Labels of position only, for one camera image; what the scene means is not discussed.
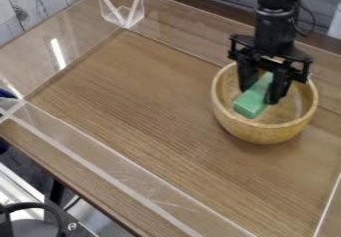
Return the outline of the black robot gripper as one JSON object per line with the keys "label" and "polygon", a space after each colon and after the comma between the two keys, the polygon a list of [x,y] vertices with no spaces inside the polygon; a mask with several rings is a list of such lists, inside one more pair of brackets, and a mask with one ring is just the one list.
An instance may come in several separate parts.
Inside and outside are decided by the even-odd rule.
{"label": "black robot gripper", "polygon": [[255,10],[254,35],[230,36],[228,58],[238,64],[239,88],[245,92],[265,70],[273,74],[267,87],[266,102],[275,105],[286,95],[291,81],[307,81],[311,57],[294,45],[297,7],[286,10]]}

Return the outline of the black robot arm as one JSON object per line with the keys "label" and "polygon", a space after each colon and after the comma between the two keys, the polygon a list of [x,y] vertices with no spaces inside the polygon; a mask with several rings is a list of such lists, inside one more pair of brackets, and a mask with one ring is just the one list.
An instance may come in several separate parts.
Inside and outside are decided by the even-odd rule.
{"label": "black robot arm", "polygon": [[273,74],[265,101],[274,105],[286,96],[291,82],[307,82],[311,57],[295,47],[301,0],[257,0],[254,35],[230,36],[228,58],[237,61],[239,88],[257,82],[259,71]]}

